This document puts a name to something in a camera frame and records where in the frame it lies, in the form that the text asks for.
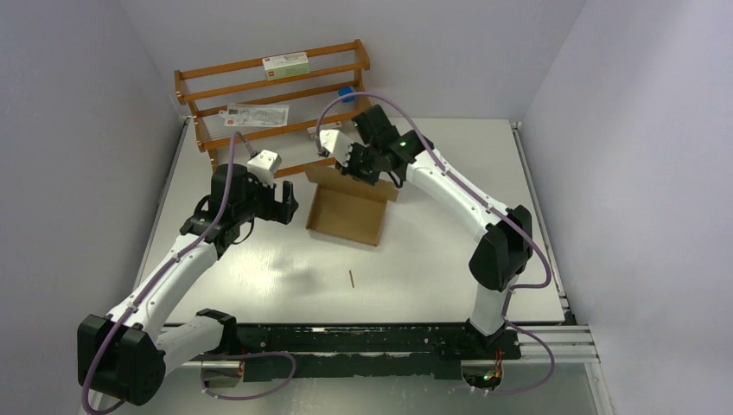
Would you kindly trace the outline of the brown cardboard box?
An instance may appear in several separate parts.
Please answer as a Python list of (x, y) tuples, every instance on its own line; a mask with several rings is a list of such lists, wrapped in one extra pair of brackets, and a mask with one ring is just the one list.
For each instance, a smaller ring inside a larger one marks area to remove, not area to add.
[(363, 245), (379, 244), (387, 206), (398, 199), (392, 183), (378, 180), (370, 185), (325, 166), (309, 166), (305, 175), (316, 186), (306, 229)]

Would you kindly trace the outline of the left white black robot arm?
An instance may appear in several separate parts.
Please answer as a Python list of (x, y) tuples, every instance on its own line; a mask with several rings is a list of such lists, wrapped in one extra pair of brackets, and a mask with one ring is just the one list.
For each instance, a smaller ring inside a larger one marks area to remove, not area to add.
[(240, 228), (256, 220), (289, 224), (299, 204), (290, 181), (270, 183), (272, 173), (241, 164), (221, 165), (211, 188), (196, 204), (168, 253), (121, 303), (102, 316), (88, 315), (77, 329), (78, 380), (82, 407), (97, 413), (90, 393), (121, 405), (144, 405), (164, 378), (201, 354), (225, 360), (241, 351), (237, 320), (204, 309), (181, 326), (164, 325), (194, 283), (240, 243)]

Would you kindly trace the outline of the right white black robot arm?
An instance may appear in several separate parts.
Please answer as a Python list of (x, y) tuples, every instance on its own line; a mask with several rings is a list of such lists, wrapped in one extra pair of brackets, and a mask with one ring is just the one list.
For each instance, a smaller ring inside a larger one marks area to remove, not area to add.
[(533, 255), (532, 215), (481, 191), (443, 157), (416, 129), (401, 133), (380, 105), (353, 117), (360, 140), (336, 130), (318, 132), (320, 148), (334, 157), (346, 176), (374, 185), (389, 173), (424, 191), (464, 226), (476, 247), (468, 269), (477, 283), (475, 305), (468, 320), (468, 351), (489, 357), (506, 328), (509, 288)]

